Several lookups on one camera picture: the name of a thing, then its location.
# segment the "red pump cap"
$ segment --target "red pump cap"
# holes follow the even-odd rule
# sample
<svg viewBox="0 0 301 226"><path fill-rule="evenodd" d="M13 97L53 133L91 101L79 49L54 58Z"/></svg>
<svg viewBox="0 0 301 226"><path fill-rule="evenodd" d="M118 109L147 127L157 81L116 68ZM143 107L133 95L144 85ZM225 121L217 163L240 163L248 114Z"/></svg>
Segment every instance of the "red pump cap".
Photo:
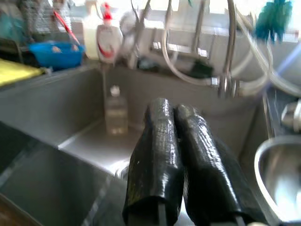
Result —
<svg viewBox="0 0 301 226"><path fill-rule="evenodd" d="M103 13L103 20L112 20L112 15L110 12L110 6L108 3L104 3L105 12Z"/></svg>

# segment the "metal bowl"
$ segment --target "metal bowl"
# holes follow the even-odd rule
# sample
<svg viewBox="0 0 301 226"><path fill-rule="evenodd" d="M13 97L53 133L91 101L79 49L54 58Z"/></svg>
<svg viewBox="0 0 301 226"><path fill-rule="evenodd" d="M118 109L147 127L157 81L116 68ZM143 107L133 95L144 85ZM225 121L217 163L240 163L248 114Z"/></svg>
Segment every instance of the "metal bowl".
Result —
<svg viewBox="0 0 301 226"><path fill-rule="evenodd" d="M263 142L254 167L260 191L277 217L282 221L301 220L301 136Z"/></svg>

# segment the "blue plastic bowl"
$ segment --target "blue plastic bowl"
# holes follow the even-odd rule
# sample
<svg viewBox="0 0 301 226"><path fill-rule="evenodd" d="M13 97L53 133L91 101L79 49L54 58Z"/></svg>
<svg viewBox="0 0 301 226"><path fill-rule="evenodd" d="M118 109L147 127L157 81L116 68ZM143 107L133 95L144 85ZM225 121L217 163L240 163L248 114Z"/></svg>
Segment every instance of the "blue plastic bowl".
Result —
<svg viewBox="0 0 301 226"><path fill-rule="evenodd" d="M53 46L58 47L61 52L53 52ZM77 46L78 51L72 50L73 44L68 42L41 42L31 44L29 50L35 55L42 67L52 67L53 70L61 70L77 67L81 64L85 48Z"/></svg>

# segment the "dish rack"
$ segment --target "dish rack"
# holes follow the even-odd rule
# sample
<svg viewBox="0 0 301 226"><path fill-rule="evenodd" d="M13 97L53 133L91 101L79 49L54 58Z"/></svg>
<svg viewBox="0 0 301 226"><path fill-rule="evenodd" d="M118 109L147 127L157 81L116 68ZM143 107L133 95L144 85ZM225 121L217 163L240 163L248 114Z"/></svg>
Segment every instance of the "dish rack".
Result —
<svg viewBox="0 0 301 226"><path fill-rule="evenodd" d="M72 0L23 0L20 11L25 21L25 36L28 43L35 39L44 41L53 39L59 34L66 33L61 24L55 20L53 9L60 13L71 28L70 7ZM19 61L23 63L24 52L28 52L27 43L20 43L14 40L0 39L0 51L10 54L18 54Z"/></svg>

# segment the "bottle cap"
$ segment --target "bottle cap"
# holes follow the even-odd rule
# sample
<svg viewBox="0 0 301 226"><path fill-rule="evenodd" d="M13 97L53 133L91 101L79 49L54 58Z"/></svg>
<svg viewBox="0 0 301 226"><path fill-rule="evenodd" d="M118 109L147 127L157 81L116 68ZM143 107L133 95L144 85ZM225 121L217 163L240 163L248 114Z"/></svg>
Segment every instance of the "bottle cap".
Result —
<svg viewBox="0 0 301 226"><path fill-rule="evenodd" d="M119 97L120 96L120 88L119 86L112 86L111 89L111 95L112 97Z"/></svg>
<svg viewBox="0 0 301 226"><path fill-rule="evenodd" d="M110 12L110 6L107 2L104 3L104 7L105 7L105 12L103 13L103 20L112 20L112 15L111 15L111 12Z"/></svg>

